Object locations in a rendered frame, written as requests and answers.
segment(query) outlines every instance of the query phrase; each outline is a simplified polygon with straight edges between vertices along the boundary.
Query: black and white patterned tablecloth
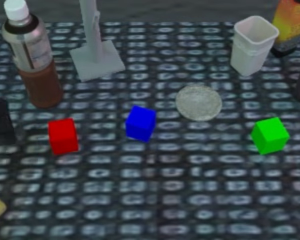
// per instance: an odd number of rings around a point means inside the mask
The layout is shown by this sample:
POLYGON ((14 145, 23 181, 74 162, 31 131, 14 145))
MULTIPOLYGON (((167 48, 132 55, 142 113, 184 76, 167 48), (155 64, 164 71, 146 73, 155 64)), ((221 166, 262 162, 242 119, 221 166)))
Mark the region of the black and white patterned tablecloth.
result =
POLYGON ((0 97, 18 143, 0 146, 0 240, 300 240, 300 46, 252 77, 229 66, 231 23, 105 23, 127 70, 81 83, 69 50, 79 23, 48 24, 64 101, 34 108, 0 35, 0 97), (209 122, 179 115, 177 92, 204 83, 223 109, 209 122), (132 105, 157 111, 149 143, 125 136, 132 105), (285 149, 260 156, 250 133, 278 116, 285 149), (53 156, 47 121, 71 117, 80 151, 53 156))

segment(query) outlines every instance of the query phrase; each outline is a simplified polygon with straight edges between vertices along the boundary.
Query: white bin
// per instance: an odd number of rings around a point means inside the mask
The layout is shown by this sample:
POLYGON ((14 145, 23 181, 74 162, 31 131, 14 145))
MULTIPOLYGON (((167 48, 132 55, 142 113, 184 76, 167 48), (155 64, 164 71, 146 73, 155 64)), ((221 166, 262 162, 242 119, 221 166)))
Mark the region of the white bin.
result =
POLYGON ((258 72, 278 35, 279 30, 261 16, 250 16, 237 22, 230 65, 245 77, 258 72))

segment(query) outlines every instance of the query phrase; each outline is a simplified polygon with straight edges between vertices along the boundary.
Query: white bottle cap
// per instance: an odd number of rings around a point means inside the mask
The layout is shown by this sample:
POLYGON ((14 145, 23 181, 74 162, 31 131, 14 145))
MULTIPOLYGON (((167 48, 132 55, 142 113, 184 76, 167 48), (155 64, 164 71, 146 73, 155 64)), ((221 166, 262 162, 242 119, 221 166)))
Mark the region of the white bottle cap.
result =
POLYGON ((12 21, 24 20, 29 16, 29 9, 25 0, 5 0, 4 10, 7 18, 12 21))

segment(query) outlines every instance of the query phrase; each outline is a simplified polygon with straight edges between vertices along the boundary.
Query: patterned surface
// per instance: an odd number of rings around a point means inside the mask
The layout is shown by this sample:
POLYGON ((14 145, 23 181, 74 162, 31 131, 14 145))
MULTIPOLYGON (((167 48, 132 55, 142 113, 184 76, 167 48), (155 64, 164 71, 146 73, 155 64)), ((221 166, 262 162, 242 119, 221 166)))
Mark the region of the patterned surface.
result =
POLYGON ((48 27, 66 92, 49 111, 27 101, 0 36, 0 97, 19 139, 0 146, 0 240, 300 240, 300 49, 243 78, 228 64, 230 23, 106 23, 127 71, 80 83, 69 50, 82 26, 48 27), (216 119, 180 117, 174 98, 189 83, 220 93, 216 119), (125 137, 133 104, 157 110, 148 144, 125 137), (259 156, 249 135, 272 116, 291 139, 259 156), (80 151, 52 156, 47 121, 66 117, 80 151))

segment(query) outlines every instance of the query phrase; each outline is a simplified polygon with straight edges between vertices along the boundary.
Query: bottle neck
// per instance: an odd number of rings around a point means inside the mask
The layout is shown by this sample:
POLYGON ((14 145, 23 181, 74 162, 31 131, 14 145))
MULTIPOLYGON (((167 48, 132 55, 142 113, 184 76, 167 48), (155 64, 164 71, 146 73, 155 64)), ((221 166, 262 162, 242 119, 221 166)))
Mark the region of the bottle neck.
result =
POLYGON ((13 20, 8 19, 9 24, 14 27, 24 27, 24 26, 30 24, 31 21, 32 21, 31 14, 29 14, 25 19, 22 19, 19 21, 13 21, 13 20))

